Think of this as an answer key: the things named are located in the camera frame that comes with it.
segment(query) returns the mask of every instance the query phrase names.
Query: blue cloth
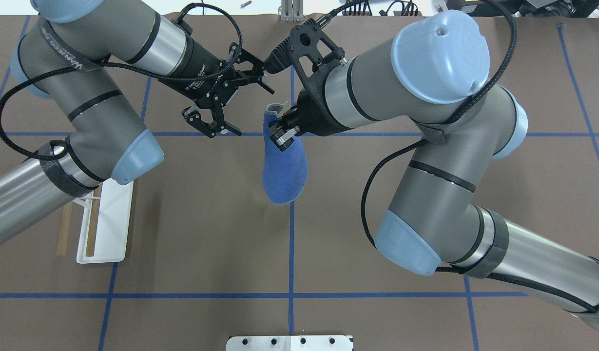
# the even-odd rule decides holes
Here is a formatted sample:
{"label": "blue cloth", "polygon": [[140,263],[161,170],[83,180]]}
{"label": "blue cloth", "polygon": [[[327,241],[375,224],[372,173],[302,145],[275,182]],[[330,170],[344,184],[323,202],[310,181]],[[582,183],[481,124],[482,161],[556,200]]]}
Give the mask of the blue cloth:
{"label": "blue cloth", "polygon": [[269,138],[269,123],[277,119],[284,109],[282,104],[270,104],[264,113],[264,165],[262,186],[274,204],[287,204],[295,200],[308,180],[306,151],[299,137],[285,151],[280,151]]}

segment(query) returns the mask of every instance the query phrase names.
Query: coiled black cable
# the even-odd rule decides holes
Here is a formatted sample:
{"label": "coiled black cable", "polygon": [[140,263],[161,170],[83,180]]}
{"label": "coiled black cable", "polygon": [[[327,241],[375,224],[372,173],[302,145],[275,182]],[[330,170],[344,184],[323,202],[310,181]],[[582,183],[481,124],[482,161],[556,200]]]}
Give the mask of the coiled black cable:
{"label": "coiled black cable", "polygon": [[[213,10],[223,14],[223,16],[225,16],[226,18],[228,18],[228,20],[230,20],[230,23],[236,30],[236,33],[238,36],[237,49],[235,49],[235,52],[232,55],[232,57],[230,58],[230,60],[228,61],[228,63],[226,65],[224,65],[223,67],[221,67],[221,69],[219,71],[217,71],[216,73],[208,74],[208,75],[202,76],[202,77],[168,77],[168,76],[163,76],[161,74],[146,71],[145,69],[140,69],[137,67],[129,66],[127,64],[121,64],[121,63],[116,63],[116,62],[98,62],[97,65],[101,66],[101,67],[116,67],[116,68],[121,68],[121,69],[127,69],[128,71],[133,71],[135,73],[144,74],[144,75],[152,77],[152,78],[163,79],[163,80],[172,80],[172,81],[177,81],[177,82],[200,82],[200,81],[208,80],[211,78],[219,77],[221,74],[223,74],[226,71],[228,71],[229,69],[231,69],[232,66],[234,66],[234,64],[236,63],[239,56],[241,55],[241,50],[243,49],[243,34],[241,33],[241,29],[239,28],[239,25],[236,23],[236,21],[230,14],[226,13],[226,11],[224,11],[223,9],[220,9],[217,6],[204,4],[204,3],[191,3],[191,4],[188,4],[187,6],[185,6],[184,9],[181,11],[180,15],[178,16],[177,22],[181,22],[184,19],[184,16],[186,16],[186,14],[188,14],[188,12],[190,10],[195,9],[196,7],[206,7],[206,8],[213,9]],[[5,132],[5,129],[2,127],[2,112],[5,108],[5,105],[9,101],[9,99],[15,93],[18,93],[22,89],[24,89],[28,86],[31,86],[32,84],[35,84],[35,83],[37,83],[41,80],[44,80],[46,78],[50,78],[50,77],[58,76],[59,74],[65,74],[65,73],[70,73],[70,72],[74,72],[74,71],[76,71],[76,69],[74,69],[72,67],[55,69],[54,71],[40,74],[37,77],[27,80],[26,82],[20,83],[20,84],[16,85],[15,87],[13,87],[12,89],[10,89],[9,91],[7,91],[7,93],[3,94],[3,96],[0,98],[0,138],[3,142],[5,142],[5,144],[7,144],[7,146],[9,146],[11,149],[16,151],[17,153],[25,155],[28,158],[35,158],[37,160],[43,160],[43,161],[58,160],[59,158],[64,157],[71,151],[69,149],[69,146],[67,145],[67,143],[60,143],[61,145],[63,145],[63,150],[61,150],[60,153],[53,155],[53,156],[40,155],[39,153],[34,153],[32,151],[24,149],[23,147],[20,147],[19,145],[14,143],[11,140],[11,138],[9,138],[9,136]]]}

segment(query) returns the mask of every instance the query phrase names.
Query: table surface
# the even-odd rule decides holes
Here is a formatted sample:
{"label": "table surface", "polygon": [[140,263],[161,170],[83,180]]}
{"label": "table surface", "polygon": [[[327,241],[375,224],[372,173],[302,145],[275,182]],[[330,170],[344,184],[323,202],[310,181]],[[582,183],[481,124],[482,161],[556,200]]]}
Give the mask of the table surface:
{"label": "table surface", "polygon": [[[326,32],[353,57],[413,20],[337,18]],[[494,71],[507,26],[476,20]],[[35,21],[0,16],[0,96],[16,84],[9,55]],[[233,33],[224,18],[188,21],[201,44],[227,52]],[[290,30],[275,15],[237,22],[244,47],[261,58]],[[518,19],[518,26],[500,83],[527,110],[529,134],[489,166],[475,203],[599,258],[599,20]],[[408,118],[302,137],[309,179],[297,201],[279,206],[261,186],[262,112],[295,100],[301,83],[292,71],[270,77],[274,96],[242,88],[226,116],[246,135],[212,140],[180,118],[186,98],[144,76],[111,74],[165,162],[135,184],[123,262],[76,263],[81,209],[66,256],[56,255],[61,211],[0,246],[0,350],[223,350],[233,335],[288,333],[353,335],[363,351],[599,350],[599,333],[513,286],[414,275],[371,248],[360,224],[362,188],[381,158],[418,140]],[[51,100],[26,91],[7,106],[3,124],[27,149],[72,131]],[[22,161],[0,141],[0,176]],[[373,230],[408,161],[376,178],[367,203]]]}

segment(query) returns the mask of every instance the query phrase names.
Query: light blue joint cover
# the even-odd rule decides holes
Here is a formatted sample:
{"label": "light blue joint cover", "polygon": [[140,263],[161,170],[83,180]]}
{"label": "light blue joint cover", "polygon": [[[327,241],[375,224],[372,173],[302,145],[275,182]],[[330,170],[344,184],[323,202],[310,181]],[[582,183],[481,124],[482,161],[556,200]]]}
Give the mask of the light blue joint cover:
{"label": "light blue joint cover", "polygon": [[111,178],[120,185],[125,186],[158,166],[164,158],[165,154],[161,150],[161,146],[159,146],[150,129],[146,129],[135,138],[135,141],[119,158],[111,173]]}
{"label": "light blue joint cover", "polygon": [[386,210],[375,247],[395,264],[420,275],[433,274],[442,263],[431,246],[391,210]]}
{"label": "light blue joint cover", "polygon": [[488,78],[488,43],[468,14],[443,11],[402,29],[390,48],[392,68],[406,89],[432,104],[477,93]]}
{"label": "light blue joint cover", "polygon": [[54,23],[74,22],[96,9],[104,0],[30,0],[46,20]]}
{"label": "light blue joint cover", "polygon": [[[11,56],[11,61],[9,62],[9,71],[11,72],[11,75],[16,78],[18,83],[24,83],[28,80],[28,77],[20,65],[20,56],[18,55],[19,48],[20,43],[18,43],[18,46],[16,46],[16,49],[14,50],[14,54]],[[26,89],[39,98],[52,98],[48,93],[39,89],[34,84],[28,86]]]}
{"label": "light blue joint cover", "polygon": [[524,141],[524,138],[527,136],[527,129],[529,129],[529,118],[527,118],[527,113],[524,111],[524,108],[518,104],[516,98],[511,94],[511,92],[504,87],[501,87],[509,94],[512,102],[514,102],[514,107],[516,107],[516,126],[514,127],[514,132],[511,134],[511,138],[509,142],[505,144],[505,146],[498,152],[492,156],[493,160],[498,160],[499,158],[504,158],[517,149],[520,144]]}

